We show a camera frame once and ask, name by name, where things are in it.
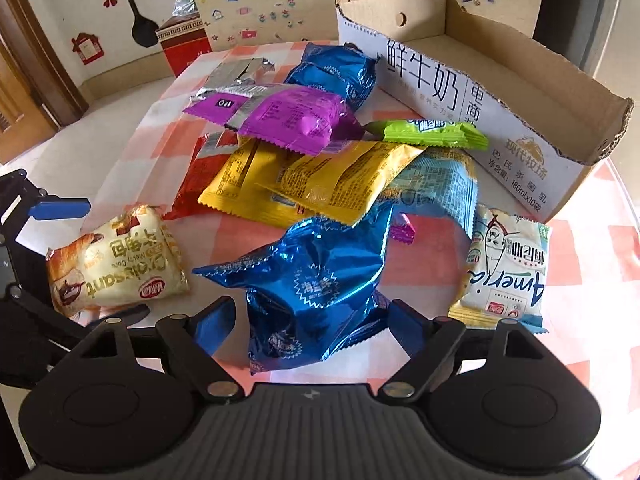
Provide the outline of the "cardboard milk box tray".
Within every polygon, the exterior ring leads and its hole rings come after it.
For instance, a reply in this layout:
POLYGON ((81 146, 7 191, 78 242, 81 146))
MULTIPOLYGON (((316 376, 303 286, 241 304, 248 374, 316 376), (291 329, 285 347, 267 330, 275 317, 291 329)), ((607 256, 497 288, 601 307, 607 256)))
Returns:
POLYGON ((634 102, 457 0, 335 0, 338 39, 425 118, 469 122, 475 159, 539 221, 553 218, 627 130, 634 102))

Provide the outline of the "red gift box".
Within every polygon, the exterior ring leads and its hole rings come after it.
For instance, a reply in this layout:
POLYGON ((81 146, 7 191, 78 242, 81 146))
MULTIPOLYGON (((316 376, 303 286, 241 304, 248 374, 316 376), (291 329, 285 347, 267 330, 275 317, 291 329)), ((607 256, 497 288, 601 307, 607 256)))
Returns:
POLYGON ((155 32, 172 73, 178 77, 200 55, 212 52, 198 12, 172 16, 155 32))

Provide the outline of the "white blue America snack pack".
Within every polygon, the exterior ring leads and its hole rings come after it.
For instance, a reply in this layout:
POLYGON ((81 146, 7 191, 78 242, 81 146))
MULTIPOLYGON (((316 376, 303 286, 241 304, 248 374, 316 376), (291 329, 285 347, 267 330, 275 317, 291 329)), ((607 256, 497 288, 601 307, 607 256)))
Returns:
POLYGON ((507 318, 543 334, 550 234, 543 223, 479 204, 450 318, 472 328, 495 328, 507 318))

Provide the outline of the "green snack pack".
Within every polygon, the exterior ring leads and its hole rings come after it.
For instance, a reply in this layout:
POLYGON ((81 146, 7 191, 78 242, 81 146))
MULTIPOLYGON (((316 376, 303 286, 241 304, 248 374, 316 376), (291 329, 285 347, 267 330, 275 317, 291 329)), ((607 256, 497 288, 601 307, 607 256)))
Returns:
POLYGON ((368 122, 368 133, 385 142, 403 143, 427 148, 464 148, 486 151, 488 137, 469 122, 435 119, 389 119, 368 122))

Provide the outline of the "croissant snack pack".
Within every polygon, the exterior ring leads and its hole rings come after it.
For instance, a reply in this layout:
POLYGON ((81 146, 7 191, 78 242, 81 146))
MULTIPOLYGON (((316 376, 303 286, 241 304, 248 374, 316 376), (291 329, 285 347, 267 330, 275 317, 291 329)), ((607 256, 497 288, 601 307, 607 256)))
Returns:
POLYGON ((49 250, 46 267, 55 310, 68 318, 190 292, 175 237, 149 205, 49 250))

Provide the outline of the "orange white checkered tablecloth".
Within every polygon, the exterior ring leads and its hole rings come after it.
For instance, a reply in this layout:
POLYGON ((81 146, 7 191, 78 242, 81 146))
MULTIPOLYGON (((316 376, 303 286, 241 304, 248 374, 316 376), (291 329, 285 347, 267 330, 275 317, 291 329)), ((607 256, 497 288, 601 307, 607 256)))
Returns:
POLYGON ((560 408, 600 408, 596 432, 570 451, 601 479, 639 474, 639 229, 618 182, 529 136, 493 141, 467 119, 433 120, 419 141, 370 136, 397 122, 374 90, 352 112, 337 94, 292 84, 302 44, 200 56, 158 103, 177 125, 134 134, 81 234, 86 296, 122 304, 134 286, 157 306, 190 295, 239 297, 224 342, 226 389, 366 384, 417 404, 432 396, 446 427, 471 414, 473 375, 434 359, 420 330, 393 322, 394 300, 462 334, 542 344, 570 372, 546 396, 516 366, 496 403, 522 424, 548 404, 533 439, 488 437, 518 472, 526 451, 561 441, 560 408), (182 260, 168 260, 181 250, 182 260), (454 400, 452 388, 463 393, 454 400))

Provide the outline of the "yellow snack pack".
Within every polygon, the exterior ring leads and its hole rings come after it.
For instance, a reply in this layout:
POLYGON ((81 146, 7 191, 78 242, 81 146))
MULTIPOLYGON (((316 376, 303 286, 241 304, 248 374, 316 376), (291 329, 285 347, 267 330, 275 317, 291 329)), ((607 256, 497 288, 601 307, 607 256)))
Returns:
POLYGON ((336 153, 305 155, 282 171, 270 190, 345 226, 356 224, 423 146, 350 141, 336 153))
POLYGON ((301 154, 248 139, 224 163, 198 203, 246 220, 287 229, 314 212, 273 193, 282 174, 301 154))

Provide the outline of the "blue foil snack pack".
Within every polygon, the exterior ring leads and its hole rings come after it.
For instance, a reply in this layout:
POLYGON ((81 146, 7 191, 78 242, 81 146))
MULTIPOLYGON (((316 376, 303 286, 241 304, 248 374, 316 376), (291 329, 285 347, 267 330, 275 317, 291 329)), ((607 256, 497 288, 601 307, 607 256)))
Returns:
POLYGON ((375 65, 375 59, 354 44, 307 44, 302 60, 284 82, 335 93, 356 112, 375 87, 375 65))
POLYGON ((325 361, 386 330, 378 283, 392 218, 390 203, 373 206, 356 226, 311 217, 239 259, 193 269, 244 289, 252 373, 325 361))

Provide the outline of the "silver foil snack pack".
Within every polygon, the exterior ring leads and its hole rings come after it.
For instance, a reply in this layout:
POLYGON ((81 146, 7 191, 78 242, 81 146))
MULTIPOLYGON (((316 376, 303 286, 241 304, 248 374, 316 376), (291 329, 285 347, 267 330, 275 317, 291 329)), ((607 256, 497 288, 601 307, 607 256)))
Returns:
POLYGON ((266 58, 242 58, 220 63, 205 78, 204 82, 190 94, 190 103, 194 104, 208 98, 219 88, 254 84, 266 73, 274 71, 274 64, 266 58))

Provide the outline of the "light blue snack pack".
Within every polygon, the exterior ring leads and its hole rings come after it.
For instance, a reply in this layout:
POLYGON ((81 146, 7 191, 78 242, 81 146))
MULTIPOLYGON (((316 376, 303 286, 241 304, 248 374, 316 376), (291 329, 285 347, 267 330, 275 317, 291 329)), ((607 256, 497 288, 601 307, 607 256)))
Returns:
POLYGON ((427 148, 386 186, 378 200, 423 217, 449 217, 472 236, 478 183, 473 159, 458 148, 427 148))

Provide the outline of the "purple snack pack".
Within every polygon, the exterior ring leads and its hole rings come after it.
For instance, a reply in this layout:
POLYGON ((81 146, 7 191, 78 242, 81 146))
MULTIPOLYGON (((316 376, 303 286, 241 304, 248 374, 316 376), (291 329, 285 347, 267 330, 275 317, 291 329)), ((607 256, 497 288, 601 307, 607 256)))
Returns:
POLYGON ((310 156, 333 142, 357 141, 364 135, 341 96, 298 84, 217 87, 184 111, 241 136, 310 156))

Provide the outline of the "red snack pack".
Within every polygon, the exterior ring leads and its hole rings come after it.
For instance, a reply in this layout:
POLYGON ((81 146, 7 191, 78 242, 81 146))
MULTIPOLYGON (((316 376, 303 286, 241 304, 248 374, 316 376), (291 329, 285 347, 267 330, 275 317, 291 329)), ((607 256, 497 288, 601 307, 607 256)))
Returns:
POLYGON ((210 185, 230 155, 239 147, 238 136, 231 130, 212 132, 200 136, 194 146, 188 170, 165 220, 177 220, 199 214, 208 214, 209 206, 198 198, 210 185))

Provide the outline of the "white pink America snack pack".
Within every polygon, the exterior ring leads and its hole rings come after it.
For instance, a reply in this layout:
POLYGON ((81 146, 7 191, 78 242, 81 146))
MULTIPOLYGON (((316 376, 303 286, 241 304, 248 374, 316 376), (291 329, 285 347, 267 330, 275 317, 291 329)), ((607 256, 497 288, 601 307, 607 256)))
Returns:
POLYGON ((402 244, 411 245, 416 239, 416 229, 409 217, 402 212, 394 212, 390 222, 390 237, 402 244))

